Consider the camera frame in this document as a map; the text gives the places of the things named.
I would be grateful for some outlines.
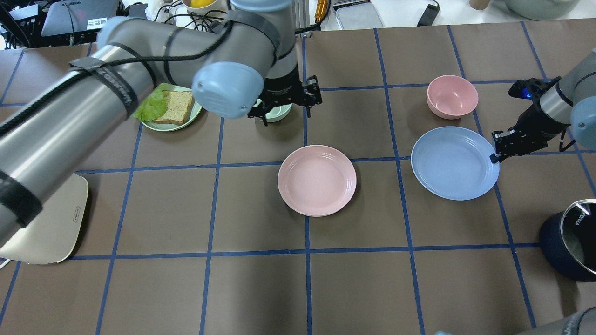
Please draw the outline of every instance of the white bowl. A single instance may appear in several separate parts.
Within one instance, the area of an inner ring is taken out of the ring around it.
[[[218,4],[219,4],[219,0],[214,0],[211,4],[206,5],[205,7],[191,7],[190,6],[190,0],[182,0],[182,4],[184,5],[184,7],[187,8],[187,11],[189,13],[195,13],[198,15],[203,15],[205,13],[207,13],[210,10],[218,10],[220,9]]]
[[[257,107],[260,103],[261,99],[257,99],[257,103],[254,104],[253,107]],[[291,109],[292,104],[283,105],[281,107],[273,107],[269,113],[265,114],[265,118],[267,119],[267,122],[277,122],[288,115]]]

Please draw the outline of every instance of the blue tape grid line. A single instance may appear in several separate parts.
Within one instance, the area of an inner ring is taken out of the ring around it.
[[[516,248],[538,248],[538,243],[516,243]],[[509,244],[459,244],[452,246],[414,246],[415,251],[435,250],[482,250],[482,249],[509,249]],[[244,256],[266,256],[266,255],[305,255],[323,253],[374,253],[374,252],[409,252],[410,248],[402,247],[357,247],[357,248],[321,248],[321,249],[279,249],[260,250],[243,252],[194,252],[194,253],[153,253],[153,254],[132,254],[116,255],[116,259],[163,259],[163,258],[206,258],[211,257],[244,257]],[[110,259],[111,255],[81,255],[72,256],[69,260],[97,260]]]
[[[533,46],[533,43],[531,41],[531,38],[528,34],[526,25],[521,22],[521,25],[523,27],[524,33],[526,35],[526,38],[528,40],[528,43],[530,45],[530,48],[532,49],[532,52],[536,58],[536,62],[538,64],[538,67],[543,75],[543,77],[546,79],[546,74],[544,72],[544,69],[542,67],[542,64],[539,60],[539,57],[536,53],[536,50]],[[461,64],[461,60],[457,51],[457,46],[455,44],[454,41],[454,37],[453,34],[451,32],[451,27],[447,26],[448,28],[448,32],[451,38],[451,42],[453,44],[454,47],[454,51],[456,53],[456,58],[458,60],[458,65],[460,67],[462,76],[465,77],[465,72],[463,69],[463,66]],[[421,87],[421,86],[428,86],[428,83],[417,83],[417,84],[404,84],[404,85],[388,85],[387,84],[387,80],[386,80],[386,74],[384,71],[384,63],[383,63],[383,58],[382,58],[382,53],[381,53],[381,49],[380,49],[380,42],[378,40],[378,33],[377,30],[374,30],[375,33],[375,39],[376,39],[376,43],[377,43],[377,51],[379,53],[379,57],[380,57],[380,62],[381,62],[381,71],[383,73],[383,86],[355,86],[355,87],[339,87],[339,88],[322,88],[322,91],[350,91],[350,90],[358,90],[358,89],[384,89],[385,93],[386,93],[386,103],[387,103],[387,112],[388,112],[388,118],[390,120],[390,130],[392,133],[392,141],[393,141],[393,145],[394,145],[394,151],[395,151],[395,155],[396,157],[378,157],[378,158],[360,158],[360,159],[351,159],[352,162],[376,162],[376,161],[389,161],[389,160],[395,160],[396,161],[396,165],[398,167],[398,180],[399,180],[399,184],[400,184],[400,192],[401,192],[401,196],[402,196],[402,205],[404,208],[404,216],[406,219],[406,230],[407,230],[407,234],[408,234],[408,247],[373,247],[373,248],[338,248],[338,249],[310,249],[310,239],[309,239],[309,218],[305,218],[305,246],[306,248],[304,250],[264,250],[264,251],[252,251],[252,252],[212,252],[212,241],[213,241],[213,228],[214,228],[214,222],[215,222],[215,208],[216,208],[216,189],[217,189],[217,184],[218,184],[218,180],[219,180],[219,169],[220,168],[231,168],[231,167],[243,167],[243,166],[266,166],[266,165],[280,165],[281,162],[256,162],[256,163],[231,163],[231,164],[221,164],[221,147],[222,147],[222,133],[223,133],[223,119],[221,121],[220,124],[220,139],[219,139],[219,147],[218,147],[218,163],[215,165],[201,165],[201,166],[151,166],[151,167],[135,167],[134,166],[134,162],[136,160],[136,155],[138,152],[138,146],[139,146],[139,141],[141,138],[141,132],[142,132],[142,126],[139,125],[139,130],[138,130],[138,134],[137,134],[137,139],[136,139],[136,143],[135,143],[135,150],[134,150],[134,154],[133,154],[133,159],[132,159],[132,163],[131,163],[131,168],[130,169],[107,169],[107,170],[81,170],[79,171],[79,173],[118,173],[118,172],[128,172],[129,173],[129,179],[128,179],[128,183],[127,183],[127,187],[126,187],[126,191],[125,191],[125,198],[123,200],[123,206],[122,206],[122,210],[120,213],[120,219],[119,219],[119,225],[117,228],[117,232],[116,232],[116,238],[114,240],[114,246],[113,246],[113,250],[112,250],[112,254],[111,255],[87,255],[87,256],[73,256],[70,259],[71,260],[96,260],[96,259],[104,259],[104,260],[110,260],[110,266],[108,268],[108,274],[107,274],[107,278],[106,278],[106,283],[105,283],[105,287],[104,287],[104,294],[103,294],[103,298],[102,298],[102,302],[101,302],[101,307],[100,307],[100,315],[98,317],[98,324],[97,324],[97,328],[96,328],[96,334],[99,334],[100,330],[101,330],[101,320],[103,318],[103,313],[104,313],[104,309],[105,309],[105,301],[107,299],[107,294],[108,294],[108,290],[109,290],[109,284],[110,284],[110,278],[111,278],[111,272],[113,270],[113,264],[114,261],[116,259],[160,259],[160,258],[188,258],[188,257],[206,257],[208,258],[209,262],[207,263],[206,266],[206,279],[205,279],[205,287],[204,287],[204,295],[203,295],[203,310],[201,313],[201,334],[204,333],[204,317],[205,317],[205,313],[206,313],[206,303],[207,303],[207,291],[208,291],[208,282],[209,282],[209,264],[210,264],[210,258],[211,257],[223,257],[223,256],[259,256],[259,255],[289,255],[289,254],[305,254],[306,255],[306,276],[307,276],[307,309],[308,309],[308,333],[312,334],[312,313],[311,313],[311,276],[310,276],[310,254],[314,253],[350,253],[350,252],[410,252],[412,254],[411,257],[411,266],[412,266],[412,277],[413,277],[413,281],[414,281],[414,285],[415,285],[415,297],[417,300],[417,309],[418,309],[418,317],[419,317],[419,323],[420,323],[420,327],[421,327],[421,334],[424,334],[424,323],[423,323],[423,319],[422,319],[422,311],[421,311],[421,305],[420,305],[420,295],[418,292],[418,287],[417,287],[417,276],[415,273],[415,263],[414,263],[414,258],[413,258],[413,251],[425,251],[425,250],[477,250],[477,249],[507,249],[507,248],[511,248],[512,252],[513,252],[513,257],[514,257],[514,261],[516,263],[516,270],[518,272],[518,276],[520,279],[520,285],[522,288],[522,292],[524,294],[524,301],[526,302],[526,306],[528,308],[528,313],[530,316],[530,322],[532,323],[532,327],[535,327],[535,321],[534,321],[534,317],[533,317],[533,313],[531,310],[531,306],[529,303],[529,299],[527,296],[527,291],[525,288],[525,284],[523,282],[523,276],[522,276],[522,271],[519,265],[519,260],[517,259],[517,255],[515,254],[515,248],[528,248],[528,247],[539,247],[539,245],[537,243],[519,243],[519,244],[515,244],[513,243],[513,238],[511,236],[511,232],[510,232],[510,228],[508,225],[508,221],[507,221],[507,217],[505,214],[505,210],[504,210],[504,206],[502,203],[502,198],[498,189],[498,186],[495,185],[495,192],[497,194],[497,199],[499,201],[499,207],[501,209],[501,215],[503,216],[503,220],[504,220],[504,225],[505,225],[505,229],[507,231],[507,235],[508,235],[508,239],[509,239],[509,244],[477,244],[477,245],[457,245],[457,246],[417,246],[414,247],[412,245],[412,240],[411,240],[411,234],[409,231],[409,220],[407,218],[407,208],[406,208],[406,203],[405,203],[405,193],[403,191],[403,185],[402,185],[402,179],[401,179],[401,169],[399,166],[399,161],[400,160],[408,160],[410,157],[409,156],[404,156],[404,157],[400,157],[398,155],[398,151],[397,151],[397,146],[396,146],[396,142],[395,142],[395,130],[393,129],[393,122],[392,122],[392,115],[391,115],[391,107],[390,107],[390,101],[389,101],[389,95],[388,95],[388,89],[389,88],[404,88],[404,87]],[[88,55],[91,52],[91,45],[89,46],[88,49]],[[305,39],[302,39],[302,51],[303,51],[303,79],[306,79],[306,44],[305,44]],[[7,87],[4,91],[4,93],[2,94],[2,97],[0,98],[0,107],[22,107],[25,106],[25,103],[15,103],[15,104],[4,104],[4,99],[7,96],[7,92],[9,91],[9,88],[13,82],[14,76],[16,74],[16,71],[21,63],[21,60],[24,56],[24,52],[21,52],[17,63],[15,65],[15,68],[9,78]],[[495,83],[513,83],[515,82],[514,80],[486,80],[486,81],[477,81],[477,82],[472,82],[472,84],[475,85],[481,85],[481,84],[495,84]],[[482,129],[480,127],[480,123],[478,121],[477,118],[477,114],[476,111],[474,111],[474,119],[476,121],[476,125],[478,127],[478,130],[480,132],[480,134],[482,134]],[[308,135],[307,135],[307,121],[306,121],[306,113],[304,115],[304,124],[303,124],[304,130],[304,145],[306,145],[308,143]],[[596,153],[596,151],[594,150],[580,150],[577,146],[577,144],[575,144],[575,152],[574,151],[567,151],[565,153],[559,153],[559,152],[538,152],[538,153],[534,153],[534,155],[551,155],[551,154],[577,154],[578,158],[581,162],[581,165],[584,169],[584,172],[586,174],[586,177],[588,178],[588,182],[590,184],[590,187],[592,188],[592,192],[594,193],[594,195],[596,196],[596,189],[594,187],[594,183],[591,179],[591,176],[587,170],[585,161],[583,160],[582,157],[582,153],[583,154],[593,154]],[[131,187],[131,183],[132,183],[132,177],[135,171],[143,171],[143,170],[167,170],[167,169],[194,169],[194,168],[215,168],[216,169],[216,181],[215,181],[215,185],[214,185],[214,194],[213,194],[213,206],[212,206],[212,222],[211,222],[211,227],[210,227],[210,235],[209,235],[209,251],[207,253],[171,253],[171,254],[151,254],[151,255],[116,255],[116,250],[117,250],[117,244],[118,244],[118,240],[119,240],[119,236],[120,236],[120,231],[122,229],[122,222],[123,222],[123,218],[124,218],[124,214],[125,214],[125,209],[126,209],[126,203],[128,201],[128,195],[129,195],[129,191],[130,191],[130,187]],[[17,262],[17,265],[15,267],[14,273],[13,273],[13,277],[11,280],[11,284],[9,286],[9,289],[7,291],[7,295],[6,298],[4,300],[4,304],[2,307],[2,311],[0,312],[0,324],[2,322],[2,319],[6,313],[6,309],[8,306],[8,302],[11,296],[11,293],[13,291],[14,288],[14,284],[16,282],[17,276],[18,276],[18,272],[20,269],[20,262]]]
[[[218,141],[218,165],[222,159],[222,144],[224,141],[224,119],[221,118],[219,123],[219,141]],[[215,182],[213,183],[213,201],[211,205],[211,221],[209,226],[209,243],[207,245],[207,262],[205,264],[205,280],[203,284],[203,304],[201,308],[201,326],[199,328],[199,334],[205,333],[205,319],[207,317],[207,298],[209,296],[209,278],[211,275],[211,258],[213,251],[213,232],[215,230],[215,213],[218,202],[218,188],[219,188],[219,169],[215,168]]]
[[[306,82],[306,37],[302,37],[302,81]],[[306,107],[303,108],[304,146],[308,145],[308,118]],[[306,332],[312,335],[312,293],[311,293],[311,223],[310,217],[304,217],[305,262],[306,262]]]
[[[583,154],[594,154],[594,150],[579,150]],[[576,151],[565,151],[560,153],[558,151],[538,151],[528,154],[527,156],[548,156],[548,155],[569,155],[576,154]],[[394,157],[370,157],[370,158],[352,158],[352,163],[357,162],[388,162],[394,160]],[[399,160],[409,160],[410,156],[400,156]],[[130,171],[153,171],[153,170],[183,170],[183,169],[213,169],[213,168],[241,168],[246,166],[270,166],[281,165],[282,161],[277,162],[253,162],[253,163],[223,163],[223,164],[205,164],[205,165],[175,165],[175,166],[144,166],[135,167],[133,169],[99,169],[99,170],[79,170],[77,173],[121,173]]]
[[[451,44],[452,44],[453,49],[454,49],[455,58],[457,59],[458,66],[460,67],[461,76],[463,78],[465,78],[464,67],[463,67],[463,65],[461,63],[460,54],[459,54],[459,52],[457,50],[457,44],[455,43],[455,38],[453,36],[453,32],[451,31],[451,26],[447,25],[447,31],[449,33],[449,38],[451,39]],[[532,47],[532,50],[534,50],[534,47],[533,47],[533,45],[531,45],[531,41],[529,40],[529,35],[527,34],[527,30],[525,30],[525,31],[526,31],[526,37],[528,38],[528,41],[530,42],[530,46]],[[476,122],[476,127],[478,128],[478,133],[480,135],[483,135],[483,133],[482,133],[482,127],[480,125],[480,121],[478,119],[478,115],[477,115],[476,109],[474,109],[473,114],[474,114],[474,120]],[[517,278],[518,278],[519,283],[520,283],[521,293],[523,295],[524,303],[526,304],[526,310],[527,310],[528,318],[530,319],[530,324],[531,324],[532,328],[535,328],[536,327],[536,321],[534,319],[534,313],[532,311],[532,305],[530,304],[530,299],[529,299],[529,296],[527,294],[526,283],[525,283],[525,280],[523,278],[523,273],[522,273],[522,267],[520,266],[520,262],[519,262],[519,259],[517,257],[516,245],[515,245],[515,243],[513,241],[513,236],[511,235],[511,230],[510,230],[510,227],[509,227],[509,221],[507,220],[507,214],[505,212],[505,207],[503,205],[503,200],[501,198],[501,192],[499,192],[498,183],[495,183],[494,189],[495,189],[497,201],[499,203],[499,209],[501,211],[501,216],[503,218],[503,225],[504,225],[505,231],[507,232],[507,240],[509,242],[509,247],[511,249],[511,255],[513,257],[513,263],[515,264],[515,267],[516,267]]]
[[[381,64],[381,74],[383,75],[383,88],[385,90],[385,103],[387,104],[387,118],[389,120],[389,130],[391,132],[391,142],[393,144],[393,153],[395,155],[395,166],[398,171],[398,183],[399,183],[399,194],[402,200],[402,210],[403,210],[403,220],[405,222],[405,230],[406,236],[408,239],[408,251],[410,254],[410,268],[412,271],[412,284],[414,286],[414,299],[416,301],[416,310],[418,313],[418,326],[420,328],[420,334],[426,335],[424,331],[424,318],[422,315],[422,304],[420,302],[420,291],[418,288],[418,274],[416,273],[416,262],[414,259],[414,243],[412,242],[412,234],[410,231],[409,226],[409,217],[408,217],[408,206],[406,203],[406,194],[403,189],[403,179],[402,179],[402,169],[401,169],[401,159],[398,152],[398,145],[395,140],[395,129],[393,128],[393,115],[391,112],[391,102],[389,99],[389,87],[387,85],[387,75],[385,72],[385,63],[383,61],[383,52],[381,50],[381,42],[378,38],[378,31],[374,29],[374,37],[377,43],[377,52],[378,52],[378,59]]]
[[[21,51],[21,54],[18,56],[17,64],[14,66],[13,72],[10,74],[10,78],[8,79],[6,89],[4,90],[4,93],[2,94],[2,98],[0,98],[0,106],[2,106],[2,107],[9,106],[9,105],[3,105],[2,103],[4,102],[4,99],[6,98],[6,95],[8,94],[10,85],[13,83],[14,75],[17,73],[18,66],[21,64],[21,60],[23,59],[24,55],[25,55],[25,52]]]
[[[4,298],[4,304],[2,305],[2,312],[0,312],[0,325],[2,325],[2,321],[4,320],[4,314],[6,314],[6,308],[8,307],[8,301],[10,300],[10,296],[13,293],[14,283],[17,281],[18,270],[21,268],[21,262],[17,262],[17,266],[14,268],[13,278],[10,281],[10,286],[8,287],[8,291],[6,292],[6,298]]]
[[[126,204],[128,203],[128,196],[129,196],[130,191],[131,191],[132,177],[134,175],[134,167],[135,167],[136,155],[138,154],[139,143],[141,142],[142,131],[143,131],[143,125],[142,125],[142,123],[139,123],[139,130],[136,133],[135,150],[134,150],[134,152],[132,154],[131,170],[128,173],[128,182],[126,183],[126,190],[124,192],[124,199],[122,200],[122,209],[120,210],[120,219],[118,220],[118,227],[116,229],[116,236],[114,238],[114,245],[112,247],[112,253],[110,255],[110,264],[108,266],[108,273],[107,273],[106,278],[105,278],[104,293],[103,293],[103,295],[101,297],[100,312],[99,312],[99,315],[97,316],[97,326],[95,327],[95,335],[100,335],[100,331],[101,331],[101,323],[102,323],[102,320],[103,320],[103,317],[104,317],[105,303],[106,303],[106,300],[108,298],[108,291],[110,289],[111,275],[112,275],[112,271],[114,269],[114,261],[116,260],[116,252],[118,250],[118,242],[120,241],[120,232],[122,231],[122,223],[124,221],[124,215],[125,215],[125,212],[126,212]]]
[[[544,72],[544,68],[542,67],[542,63],[540,62],[540,58],[538,57],[538,53],[536,53],[536,48],[534,48],[534,43],[532,43],[532,39],[530,38],[530,33],[527,31],[526,23],[524,21],[520,21],[521,28],[523,28],[523,33],[526,35],[526,39],[528,44],[530,45],[530,49],[532,50],[532,54],[536,59],[536,63],[538,64],[538,68],[540,69],[540,73],[542,74],[543,80],[548,80],[547,74]]]

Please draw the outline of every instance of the table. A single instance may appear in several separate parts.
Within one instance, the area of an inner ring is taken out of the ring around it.
[[[0,334],[516,334],[596,305],[596,284],[558,275],[538,229],[596,196],[596,153],[552,146],[512,157],[470,201],[434,196],[409,155],[430,129],[488,137],[529,103],[516,79],[563,75],[596,45],[596,20],[315,32],[297,41],[323,104],[306,119],[203,113],[171,134],[128,120],[85,162],[92,190],[81,245],[58,265],[0,271]],[[94,45],[0,52],[0,121]],[[443,120],[426,86],[460,75],[476,112]],[[352,159],[339,213],[306,218],[277,191],[306,144]]]

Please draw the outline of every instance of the bread slice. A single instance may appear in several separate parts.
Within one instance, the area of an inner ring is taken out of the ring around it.
[[[151,122],[172,123],[181,126],[190,118],[190,111],[193,109],[194,97],[190,91],[163,91],[166,98],[167,110],[164,115]]]

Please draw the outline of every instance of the yellow fruit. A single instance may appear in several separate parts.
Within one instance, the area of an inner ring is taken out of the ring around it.
[[[190,6],[194,8],[201,8],[212,4],[215,0],[191,0]]]

